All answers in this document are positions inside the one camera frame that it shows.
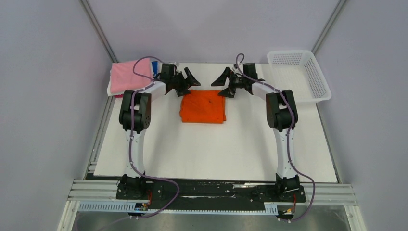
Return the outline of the orange t shirt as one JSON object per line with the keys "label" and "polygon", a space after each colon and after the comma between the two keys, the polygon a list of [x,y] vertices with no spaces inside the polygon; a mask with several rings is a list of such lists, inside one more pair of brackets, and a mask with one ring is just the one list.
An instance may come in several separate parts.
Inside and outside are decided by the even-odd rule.
{"label": "orange t shirt", "polygon": [[227,121],[226,99],[219,90],[191,90],[183,96],[179,115],[183,123],[222,124]]}

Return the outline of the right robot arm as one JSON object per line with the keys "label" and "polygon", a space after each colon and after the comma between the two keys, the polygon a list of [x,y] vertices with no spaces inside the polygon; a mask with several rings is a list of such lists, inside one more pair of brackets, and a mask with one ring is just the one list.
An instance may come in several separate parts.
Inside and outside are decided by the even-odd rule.
{"label": "right robot arm", "polygon": [[237,89],[244,89],[265,101],[267,123],[274,132],[278,157],[272,194],[281,201],[294,197],[295,192],[300,190],[300,179],[293,162],[293,133],[298,121],[293,92],[278,90],[264,79],[258,78],[255,63],[226,67],[211,86],[226,87],[219,96],[233,98]]}

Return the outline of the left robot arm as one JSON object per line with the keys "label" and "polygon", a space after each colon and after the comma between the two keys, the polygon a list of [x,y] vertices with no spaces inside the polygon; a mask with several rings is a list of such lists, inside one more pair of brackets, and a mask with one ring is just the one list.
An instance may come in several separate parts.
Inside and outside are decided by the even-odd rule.
{"label": "left robot arm", "polygon": [[125,173],[118,184],[117,199],[141,199],[147,194],[144,140],[152,120],[152,102],[171,90],[179,97],[190,94],[190,87],[195,86],[200,86],[200,82],[189,68],[178,70],[175,64],[163,64],[146,87],[124,92],[119,123],[128,141],[128,157]]}

